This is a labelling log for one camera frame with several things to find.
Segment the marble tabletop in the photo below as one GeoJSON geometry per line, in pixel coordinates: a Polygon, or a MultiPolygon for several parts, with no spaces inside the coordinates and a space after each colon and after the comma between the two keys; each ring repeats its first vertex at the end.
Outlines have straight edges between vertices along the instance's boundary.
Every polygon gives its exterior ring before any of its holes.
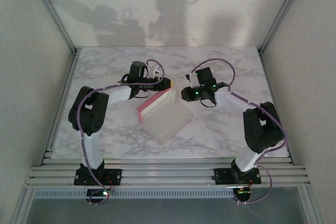
{"type": "MultiPolygon", "coordinates": [[[[108,107],[100,131],[104,158],[197,158],[235,157],[246,145],[243,115],[231,114],[224,107],[205,108],[199,102],[185,102],[181,90],[189,86],[185,78],[198,63],[223,58],[236,69],[232,90],[255,102],[271,101],[270,91],[254,47],[84,47],[81,50],[62,115],[52,158],[80,158],[80,134],[68,122],[69,110],[82,86],[92,88],[115,84],[129,72],[133,61],[159,61],[166,76],[173,80],[176,101],[193,114],[188,122],[166,144],[158,145],[140,127],[136,112],[144,99],[131,99],[108,107]]],[[[205,64],[217,82],[229,83],[232,71],[224,62],[205,64]]],[[[289,156],[287,148],[272,156],[289,156]]]]}

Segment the white enclosure wall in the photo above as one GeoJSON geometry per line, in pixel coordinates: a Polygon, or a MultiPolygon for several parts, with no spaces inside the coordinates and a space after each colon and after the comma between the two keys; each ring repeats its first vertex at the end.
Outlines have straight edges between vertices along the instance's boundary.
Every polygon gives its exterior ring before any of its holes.
{"type": "Polygon", "coordinates": [[[335,223],[336,0],[295,0],[263,56],[296,164],[335,223]]]}
{"type": "Polygon", "coordinates": [[[40,0],[0,0],[0,223],[39,165],[72,56],[40,0]]]}
{"type": "Polygon", "coordinates": [[[51,0],[76,47],[259,46],[283,0],[51,0]]]}

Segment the white wall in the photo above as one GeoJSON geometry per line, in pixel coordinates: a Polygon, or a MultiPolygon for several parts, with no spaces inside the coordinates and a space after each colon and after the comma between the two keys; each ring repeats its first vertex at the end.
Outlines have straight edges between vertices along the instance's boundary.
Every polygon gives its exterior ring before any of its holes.
{"type": "Polygon", "coordinates": [[[0,0],[0,223],[39,165],[71,57],[40,0],[0,0]]]}
{"type": "Polygon", "coordinates": [[[82,46],[259,46],[283,0],[52,0],[82,46]]]}
{"type": "Polygon", "coordinates": [[[264,56],[297,164],[325,223],[335,223],[336,0],[295,0],[264,56]]]}

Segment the white marble surface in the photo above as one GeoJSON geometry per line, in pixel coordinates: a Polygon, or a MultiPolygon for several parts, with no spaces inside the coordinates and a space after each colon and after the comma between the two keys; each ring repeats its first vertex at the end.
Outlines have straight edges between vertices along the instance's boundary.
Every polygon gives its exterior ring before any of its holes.
{"type": "MultiPolygon", "coordinates": [[[[174,81],[176,102],[182,103],[194,118],[165,145],[158,145],[140,127],[136,108],[144,99],[121,101],[108,107],[101,129],[101,149],[105,158],[194,158],[235,157],[246,145],[243,115],[231,114],[224,107],[205,108],[199,102],[185,102],[181,90],[189,86],[185,75],[203,60],[220,57],[236,69],[232,89],[255,102],[270,101],[270,91],[253,47],[86,47],[75,69],[52,158],[80,158],[80,135],[68,122],[69,110],[82,86],[92,88],[115,84],[128,73],[132,61],[156,59],[166,76],[174,81]]],[[[224,62],[210,66],[217,82],[229,83],[232,71],[224,62]]],[[[286,148],[272,154],[288,156],[286,148]]]]}

